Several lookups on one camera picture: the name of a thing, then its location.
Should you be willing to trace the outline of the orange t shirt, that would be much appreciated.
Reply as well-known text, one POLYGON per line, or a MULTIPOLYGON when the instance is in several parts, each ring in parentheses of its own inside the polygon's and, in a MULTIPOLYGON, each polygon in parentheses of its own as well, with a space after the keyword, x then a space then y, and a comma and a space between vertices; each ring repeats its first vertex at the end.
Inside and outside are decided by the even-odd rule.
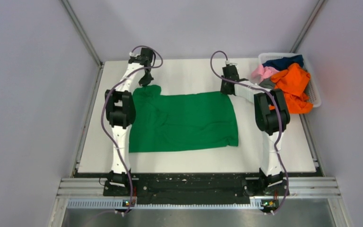
POLYGON ((283 91, 291 114, 308 114, 313 109, 313 104, 309 102, 309 96, 305 93, 310 79, 310 73, 298 63, 293 63, 287 69, 270 77, 270 81, 275 84, 275 89, 283 91))

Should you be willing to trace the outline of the green t shirt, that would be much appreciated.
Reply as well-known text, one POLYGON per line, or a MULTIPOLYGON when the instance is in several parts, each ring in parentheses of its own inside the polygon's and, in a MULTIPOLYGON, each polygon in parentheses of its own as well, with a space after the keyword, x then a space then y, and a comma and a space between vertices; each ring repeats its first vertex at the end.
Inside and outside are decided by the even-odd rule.
POLYGON ((152 85, 134 90, 130 153, 176 152, 239 145, 228 95, 219 91, 165 96, 152 85))

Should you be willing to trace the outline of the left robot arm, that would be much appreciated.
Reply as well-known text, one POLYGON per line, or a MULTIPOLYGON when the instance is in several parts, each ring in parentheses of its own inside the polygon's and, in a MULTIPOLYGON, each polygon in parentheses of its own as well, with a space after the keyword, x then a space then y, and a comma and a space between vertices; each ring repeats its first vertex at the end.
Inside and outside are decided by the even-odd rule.
POLYGON ((120 195, 131 193, 131 167, 129 163, 128 133, 136 119, 136 108, 132 92, 137 87, 146 87, 154 80, 151 70, 156 68, 157 53, 150 47, 140 45, 129 53, 126 71, 120 81, 105 91, 101 113, 101 126, 113 142, 112 166, 108 184, 120 195))

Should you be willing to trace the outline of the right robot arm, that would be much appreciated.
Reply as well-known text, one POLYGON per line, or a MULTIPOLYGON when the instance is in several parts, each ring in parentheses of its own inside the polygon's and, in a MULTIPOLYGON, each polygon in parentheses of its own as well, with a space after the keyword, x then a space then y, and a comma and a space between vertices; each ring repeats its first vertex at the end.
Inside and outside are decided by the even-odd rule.
POLYGON ((262 160, 259 178, 256 182, 246 182, 242 186, 249 196, 271 195, 277 190, 285 190, 288 173, 281 159, 281 140, 290 122, 290 113, 283 91, 266 89, 241 79, 234 64, 222 68, 221 93, 245 98, 254 105, 255 123, 262 132, 262 160))

